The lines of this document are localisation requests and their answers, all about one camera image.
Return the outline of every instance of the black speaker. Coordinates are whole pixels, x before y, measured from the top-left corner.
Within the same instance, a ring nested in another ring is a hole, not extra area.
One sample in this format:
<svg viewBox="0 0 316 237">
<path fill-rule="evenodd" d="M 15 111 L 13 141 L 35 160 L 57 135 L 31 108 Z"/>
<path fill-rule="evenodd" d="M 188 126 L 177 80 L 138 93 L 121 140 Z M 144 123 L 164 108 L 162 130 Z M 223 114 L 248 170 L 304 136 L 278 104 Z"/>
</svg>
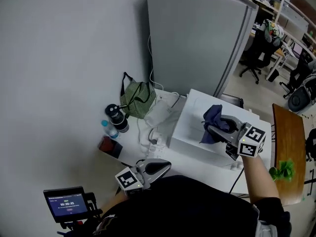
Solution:
<svg viewBox="0 0 316 237">
<path fill-rule="evenodd" d="M 310 103 L 310 97 L 305 87 L 299 87 L 293 92 L 287 101 L 289 109 L 293 112 L 298 112 L 305 108 Z"/>
</svg>

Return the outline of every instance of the small display screen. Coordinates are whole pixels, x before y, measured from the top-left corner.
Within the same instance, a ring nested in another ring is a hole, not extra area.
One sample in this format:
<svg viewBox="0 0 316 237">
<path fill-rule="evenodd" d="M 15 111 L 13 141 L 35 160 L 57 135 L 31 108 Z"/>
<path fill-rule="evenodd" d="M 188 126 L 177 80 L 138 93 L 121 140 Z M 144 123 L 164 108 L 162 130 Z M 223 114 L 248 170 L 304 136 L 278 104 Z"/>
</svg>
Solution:
<svg viewBox="0 0 316 237">
<path fill-rule="evenodd" d="M 67 216 L 87 212 L 82 194 L 48 197 L 55 216 Z"/>
</svg>

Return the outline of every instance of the bag strap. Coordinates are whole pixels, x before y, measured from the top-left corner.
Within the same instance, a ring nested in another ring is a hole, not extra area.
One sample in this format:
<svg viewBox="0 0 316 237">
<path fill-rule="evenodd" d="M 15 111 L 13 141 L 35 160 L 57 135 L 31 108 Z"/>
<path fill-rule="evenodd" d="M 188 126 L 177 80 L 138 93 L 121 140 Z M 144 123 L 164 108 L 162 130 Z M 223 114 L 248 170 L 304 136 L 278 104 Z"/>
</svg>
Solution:
<svg viewBox="0 0 316 237">
<path fill-rule="evenodd" d="M 126 72 L 124 72 L 123 80 L 122 80 L 122 88 L 120 89 L 120 96 L 125 94 L 125 87 L 124 87 L 124 79 L 128 77 L 129 81 L 133 81 L 133 78 L 130 77 Z"/>
<path fill-rule="evenodd" d="M 145 103 L 149 100 L 149 98 L 150 98 L 150 87 L 149 87 L 149 82 L 147 82 L 147 83 L 142 82 L 140 85 L 142 85 L 142 84 L 145 84 L 145 85 L 147 86 L 147 89 L 148 89 L 148 97 L 147 97 L 147 99 L 146 99 L 145 101 L 143 101 L 143 100 L 140 99 L 139 97 L 135 97 L 134 100 L 137 100 L 137 101 L 139 101 L 139 102 L 145 104 Z"/>
<path fill-rule="evenodd" d="M 138 89 L 139 89 L 141 86 L 142 86 L 142 82 L 138 85 L 138 87 L 136 88 L 136 90 L 135 90 L 134 94 L 132 95 L 130 101 L 128 102 L 128 104 L 127 104 L 128 109 L 129 109 L 129 105 L 130 105 L 131 103 L 133 103 L 134 100 L 137 98 L 137 97 L 134 98 L 134 96 L 135 96 L 135 94 L 137 93 Z"/>
</svg>

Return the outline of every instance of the gray refrigerator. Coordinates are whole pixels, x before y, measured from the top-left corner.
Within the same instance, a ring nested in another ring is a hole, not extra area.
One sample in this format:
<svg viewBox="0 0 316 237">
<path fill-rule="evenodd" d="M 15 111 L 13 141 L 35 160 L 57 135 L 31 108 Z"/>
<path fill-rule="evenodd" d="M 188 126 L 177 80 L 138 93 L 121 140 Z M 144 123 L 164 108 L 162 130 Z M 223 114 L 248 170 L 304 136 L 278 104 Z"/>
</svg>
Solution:
<svg viewBox="0 0 316 237">
<path fill-rule="evenodd" d="M 245 48 L 258 6 L 249 0 L 147 0 L 154 79 L 166 91 L 219 97 Z"/>
</svg>

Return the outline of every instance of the white wall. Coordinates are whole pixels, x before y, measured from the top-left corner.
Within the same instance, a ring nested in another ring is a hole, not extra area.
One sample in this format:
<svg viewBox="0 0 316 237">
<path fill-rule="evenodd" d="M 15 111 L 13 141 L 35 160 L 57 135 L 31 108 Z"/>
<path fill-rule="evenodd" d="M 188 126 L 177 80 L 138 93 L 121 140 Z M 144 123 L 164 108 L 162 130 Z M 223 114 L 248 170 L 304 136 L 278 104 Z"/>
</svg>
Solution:
<svg viewBox="0 0 316 237">
<path fill-rule="evenodd" d="M 99 153 L 124 71 L 147 76 L 146 0 L 0 0 L 0 233 L 56 236 L 44 189 L 99 205 L 120 166 Z"/>
</svg>

